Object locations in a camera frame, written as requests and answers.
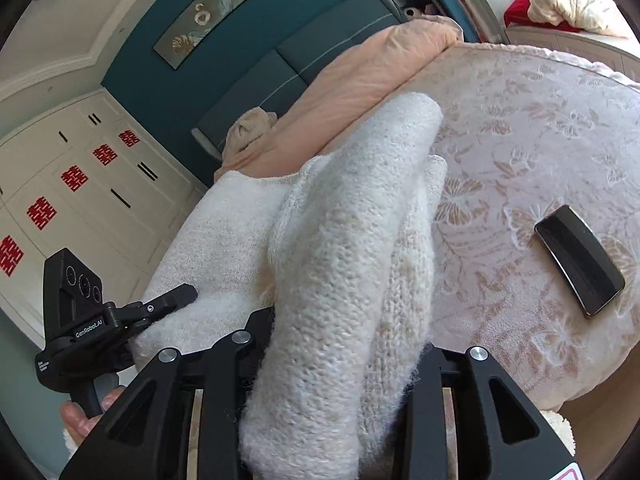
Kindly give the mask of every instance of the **peach blanket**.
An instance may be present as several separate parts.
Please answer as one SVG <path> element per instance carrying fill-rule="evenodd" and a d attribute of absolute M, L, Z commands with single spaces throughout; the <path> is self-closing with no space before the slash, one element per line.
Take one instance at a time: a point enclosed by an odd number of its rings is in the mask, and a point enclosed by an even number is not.
<path fill-rule="evenodd" d="M 459 39 L 454 26 L 413 20 L 386 28 L 331 62 L 268 133 L 225 160 L 255 178 L 295 173 L 350 124 Z"/>

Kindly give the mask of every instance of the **human hand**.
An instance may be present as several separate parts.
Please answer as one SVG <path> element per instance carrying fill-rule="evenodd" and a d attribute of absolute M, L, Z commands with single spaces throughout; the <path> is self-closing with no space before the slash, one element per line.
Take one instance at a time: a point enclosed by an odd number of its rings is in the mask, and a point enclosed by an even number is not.
<path fill-rule="evenodd" d="M 124 387 L 119 386 L 106 394 L 101 403 L 103 409 L 108 410 L 123 391 Z M 87 418 L 78 404 L 69 401 L 63 402 L 60 406 L 60 416 L 62 417 L 62 422 L 66 430 L 78 446 L 82 444 L 87 435 L 89 435 L 89 432 L 102 418 L 102 415 Z"/>

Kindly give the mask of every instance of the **metal bolt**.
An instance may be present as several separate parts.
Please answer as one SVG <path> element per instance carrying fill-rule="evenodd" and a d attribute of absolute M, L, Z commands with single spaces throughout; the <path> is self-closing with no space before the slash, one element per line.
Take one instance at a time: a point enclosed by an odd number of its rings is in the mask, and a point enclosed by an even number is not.
<path fill-rule="evenodd" d="M 231 341 L 239 345 L 248 343 L 249 341 L 251 341 L 251 334 L 249 334 L 246 330 L 238 330 L 237 332 L 234 332 L 232 334 Z"/>
<path fill-rule="evenodd" d="M 165 348 L 160 351 L 158 354 L 158 359 L 160 359 L 163 363 L 170 363 L 171 361 L 175 361 L 175 358 L 178 357 L 178 352 L 173 348 Z"/>
<path fill-rule="evenodd" d="M 489 352 L 487 352 L 481 346 L 474 346 L 470 351 L 469 355 L 476 361 L 484 361 L 489 357 Z"/>

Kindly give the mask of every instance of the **phone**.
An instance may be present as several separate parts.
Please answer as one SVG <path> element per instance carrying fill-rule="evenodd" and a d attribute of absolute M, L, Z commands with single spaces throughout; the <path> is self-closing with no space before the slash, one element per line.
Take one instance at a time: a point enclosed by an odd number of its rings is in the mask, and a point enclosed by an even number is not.
<path fill-rule="evenodd" d="M 625 288 L 607 251 L 570 206 L 559 207 L 534 230 L 569 281 L 585 316 L 595 316 Z"/>

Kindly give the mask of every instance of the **red paper decoration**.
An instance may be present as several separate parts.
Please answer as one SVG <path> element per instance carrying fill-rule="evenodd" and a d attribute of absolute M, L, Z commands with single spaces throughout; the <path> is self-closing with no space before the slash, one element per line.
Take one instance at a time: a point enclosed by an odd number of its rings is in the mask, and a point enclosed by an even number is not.
<path fill-rule="evenodd" d="M 109 164 L 118 155 L 114 152 L 108 144 L 103 144 L 100 148 L 94 150 L 95 158 L 97 158 L 103 166 Z"/>
<path fill-rule="evenodd" d="M 23 256 L 24 252 L 20 250 L 18 244 L 14 242 L 13 238 L 7 236 L 0 244 L 0 269 L 11 277 Z"/>
<path fill-rule="evenodd" d="M 122 142 L 124 142 L 129 147 L 140 142 L 140 139 L 131 130 L 122 132 L 119 137 L 122 139 Z"/>
<path fill-rule="evenodd" d="M 80 168 L 77 166 L 72 166 L 68 170 L 65 171 L 60 178 L 64 181 L 65 184 L 69 186 L 69 189 L 73 192 L 76 192 L 84 184 L 89 177 L 87 177 Z"/>
<path fill-rule="evenodd" d="M 40 231 L 44 229 L 56 213 L 57 211 L 53 209 L 53 206 L 43 196 L 37 199 L 36 203 L 27 209 L 27 216 L 33 220 L 33 223 L 36 224 L 36 227 L 40 229 Z"/>

